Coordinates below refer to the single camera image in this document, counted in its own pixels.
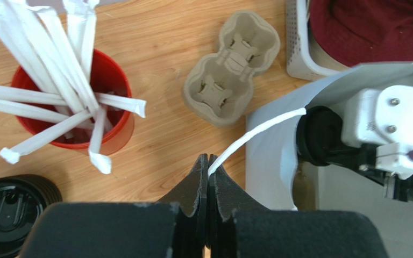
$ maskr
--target wooden table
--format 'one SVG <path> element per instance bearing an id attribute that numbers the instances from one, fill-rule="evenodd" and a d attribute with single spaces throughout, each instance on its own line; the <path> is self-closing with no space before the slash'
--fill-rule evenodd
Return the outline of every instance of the wooden table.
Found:
<path id="1" fill-rule="evenodd" d="M 113 171 L 103 175 L 87 156 L 54 146 L 10 165 L 0 158 L 0 177 L 32 173 L 52 180 L 65 201 L 154 201 L 190 171 L 199 154 L 219 155 L 245 133 L 245 118 L 216 128 L 183 104 L 186 76 L 204 55 L 215 52 L 219 29 L 234 11 L 255 11 L 280 34 L 281 51 L 270 69 L 254 79 L 247 113 L 307 83 L 286 73 L 284 0 L 140 0 L 97 8 L 95 47 L 112 57 L 127 75 L 133 96 L 147 100 L 146 115 L 136 116 L 132 139 L 111 155 Z M 18 64 L 0 42 L 0 85 L 9 85 Z M 30 134 L 0 113 L 0 150 Z M 225 163 L 245 186 L 245 149 Z"/>

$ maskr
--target red plastic cup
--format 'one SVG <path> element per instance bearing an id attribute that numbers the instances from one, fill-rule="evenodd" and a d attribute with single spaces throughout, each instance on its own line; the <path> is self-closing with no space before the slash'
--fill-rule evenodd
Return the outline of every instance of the red plastic cup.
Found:
<path id="1" fill-rule="evenodd" d="M 15 88 L 40 91 L 22 67 L 16 70 L 11 85 Z M 92 60 L 90 85 L 94 92 L 108 93 L 112 91 L 118 96 L 132 97 L 129 82 L 119 65 L 109 56 L 96 49 Z M 54 106 L 51 105 L 31 105 L 55 111 Z M 134 128 L 133 114 L 128 111 L 114 111 L 111 109 L 107 112 L 107 117 L 114 127 L 103 136 L 102 148 L 100 149 L 100 153 L 103 155 L 115 153 L 124 147 L 130 140 Z M 53 125 L 49 122 L 30 118 L 17 117 L 17 119 L 33 135 Z M 52 141 L 51 144 L 88 155 L 89 142 L 70 143 L 70 140 L 62 136 Z"/>

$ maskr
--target straw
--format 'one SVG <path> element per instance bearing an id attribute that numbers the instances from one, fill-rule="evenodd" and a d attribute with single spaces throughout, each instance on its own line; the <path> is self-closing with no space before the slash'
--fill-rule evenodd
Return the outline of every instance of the straw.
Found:
<path id="1" fill-rule="evenodd" d="M 98 110 L 98 102 L 92 92 L 92 89 L 87 81 L 84 72 L 79 65 L 74 51 L 68 41 L 68 38 L 63 30 L 62 23 L 57 16 L 55 9 L 49 6 L 37 6 L 30 8 L 35 11 L 38 17 L 42 20 L 51 36 L 51 40 L 56 46 L 63 59 L 62 64 L 68 68 L 70 76 L 73 77 L 73 88 L 78 93 L 82 102 L 86 105 L 89 111 L 94 115 Z"/>
<path id="2" fill-rule="evenodd" d="M 264 123 L 256 126 L 254 129 L 251 131 L 245 133 L 240 139 L 236 140 L 234 143 L 232 143 L 208 168 L 208 177 L 210 177 L 214 172 L 216 172 L 216 169 L 219 168 L 223 162 L 230 156 L 232 155 L 238 148 L 240 148 L 243 144 L 245 144 L 247 141 L 251 140 L 254 136 L 257 134 L 269 129 L 270 127 L 279 124 L 285 120 L 288 120 L 292 117 L 296 116 L 303 116 L 306 114 L 307 111 L 305 108 L 297 109 L 294 111 L 290 111 L 284 114 L 281 114 L 277 117 L 274 117 L 268 121 L 265 121 Z"/>
<path id="3" fill-rule="evenodd" d="M 94 54 L 95 43 L 95 27 L 97 24 L 97 14 L 95 7 L 99 0 L 88 0 L 89 12 L 86 18 L 86 29 L 84 31 L 84 39 L 81 47 L 81 67 L 84 70 L 87 81 L 90 81 L 90 71 L 92 69 L 92 56 Z"/>
<path id="4" fill-rule="evenodd" d="M 63 6 L 67 11 L 68 40 L 76 59 L 81 61 L 81 48 L 86 31 L 88 7 L 82 0 L 63 0 Z"/>
<path id="5" fill-rule="evenodd" d="M 96 93 L 95 95 L 98 98 L 98 102 L 102 104 L 106 104 L 109 106 L 113 106 L 115 108 L 120 108 L 123 110 L 136 113 L 137 115 L 143 118 L 146 117 L 145 115 L 146 101 L 142 99 L 120 97 L 120 96 L 105 94 L 105 93 Z"/>
<path id="6" fill-rule="evenodd" d="M 10 149 L 4 147 L 0 150 L 0 157 L 4 158 L 4 160 L 10 164 L 15 164 L 19 162 L 21 156 L 28 155 L 51 141 L 54 141 L 91 117 L 92 114 L 87 110 L 79 112 Z"/>
<path id="7" fill-rule="evenodd" d="M 56 94 L 44 93 L 34 90 L 0 86 L 0 99 L 24 103 L 65 106 L 67 103 Z"/>
<path id="8" fill-rule="evenodd" d="M 97 111 L 95 127 L 92 131 L 89 145 L 90 162 L 102 173 L 111 173 L 112 162 L 108 156 L 100 154 L 100 148 L 103 140 L 103 130 L 105 126 L 106 106 L 101 105 Z"/>
<path id="9" fill-rule="evenodd" d="M 60 53 L 53 45 L 44 27 L 35 15 L 28 10 L 29 6 L 26 5 L 25 0 L 10 0 L 9 3 L 14 11 L 19 14 L 19 18 L 23 17 L 21 21 L 23 32 L 28 42 L 33 46 L 33 50 L 41 58 L 49 71 L 60 95 L 67 102 L 73 113 L 83 111 L 84 106 L 73 90 L 72 83 L 65 73 L 68 69 L 63 65 L 64 61 L 59 58 Z"/>
<path id="10" fill-rule="evenodd" d="M 46 121 L 49 123 L 60 123 L 68 118 L 64 114 L 60 114 L 48 109 L 42 109 L 37 106 L 27 105 L 23 103 L 0 100 L 0 112 L 12 114 L 14 116 Z M 79 128 L 92 130 L 92 123 L 83 123 Z"/>
<path id="11" fill-rule="evenodd" d="M 58 94 L 59 92 L 49 76 L 45 65 L 20 31 L 23 31 L 23 28 L 14 10 L 0 0 L 0 40 L 40 90 Z M 55 108 L 59 113 L 70 114 L 69 108 L 65 106 L 56 106 Z M 73 134 L 69 132 L 65 136 L 69 139 L 73 137 Z"/>

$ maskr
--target dark red hat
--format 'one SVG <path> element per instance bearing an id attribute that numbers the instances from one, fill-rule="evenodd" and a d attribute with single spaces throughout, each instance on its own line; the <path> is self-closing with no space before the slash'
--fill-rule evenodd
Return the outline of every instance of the dark red hat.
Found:
<path id="1" fill-rule="evenodd" d="M 312 33 L 346 66 L 413 61 L 413 0 L 311 0 Z"/>

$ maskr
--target screw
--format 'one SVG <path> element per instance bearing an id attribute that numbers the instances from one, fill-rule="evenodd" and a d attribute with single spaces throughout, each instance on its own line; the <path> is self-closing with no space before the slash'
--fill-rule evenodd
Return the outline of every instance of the screw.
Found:
<path id="1" fill-rule="evenodd" d="M 390 125 L 386 127 L 386 131 L 388 131 L 388 133 L 394 133 L 397 131 L 397 127 L 395 125 Z"/>
<path id="2" fill-rule="evenodd" d="M 362 164 L 359 166 L 359 171 L 366 172 L 369 170 L 369 166 L 366 164 Z"/>
<path id="3" fill-rule="evenodd" d="M 397 105 L 399 105 L 399 104 L 401 103 L 401 100 L 398 99 L 398 98 L 393 98 L 393 99 L 391 99 L 391 100 L 389 101 L 389 103 L 390 103 L 392 106 L 397 106 Z"/>

